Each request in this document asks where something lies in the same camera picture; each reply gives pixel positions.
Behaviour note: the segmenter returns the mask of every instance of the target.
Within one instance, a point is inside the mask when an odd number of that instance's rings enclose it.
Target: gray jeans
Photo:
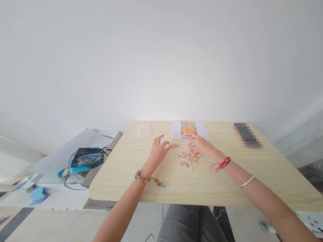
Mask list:
[[[171,204],[161,226],[158,242],[227,242],[209,207]]]

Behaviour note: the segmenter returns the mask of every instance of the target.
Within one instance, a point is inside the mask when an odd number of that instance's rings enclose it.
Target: light wood tabletop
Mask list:
[[[151,125],[149,137],[137,137],[139,125]],[[237,164],[254,174],[294,210],[323,211],[323,196],[255,127],[249,125],[263,149],[243,147],[233,122],[205,122],[210,142]],[[202,156],[199,166],[189,171],[180,166],[181,152],[188,152],[188,140],[171,140],[172,121],[137,121],[121,137],[92,181],[89,194],[95,200],[118,201],[133,181],[137,169],[146,162],[153,139],[164,134],[179,147],[170,150],[153,173],[166,188],[150,182],[140,198],[142,202],[252,207],[224,170],[215,172],[212,159]]]

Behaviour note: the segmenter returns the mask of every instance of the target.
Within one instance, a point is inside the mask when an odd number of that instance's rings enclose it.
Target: white wall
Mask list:
[[[0,134],[48,154],[84,128],[249,121],[323,106],[323,2],[1,1]]]
[[[0,136],[0,183],[12,185],[27,177],[31,172],[24,169],[43,157],[35,150]]]
[[[276,143],[276,147],[296,167],[323,158],[323,111]]]

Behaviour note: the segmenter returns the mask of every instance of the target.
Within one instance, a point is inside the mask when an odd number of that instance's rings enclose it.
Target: silver bracelet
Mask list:
[[[242,185],[240,185],[238,187],[244,187],[244,186],[248,185],[254,178],[255,178],[255,175],[252,174],[251,178],[247,182],[243,183]]]

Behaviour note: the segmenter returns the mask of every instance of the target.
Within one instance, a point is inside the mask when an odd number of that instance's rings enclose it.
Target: puzzle reference card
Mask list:
[[[210,140],[204,122],[173,121],[172,139],[190,139],[193,134]]]

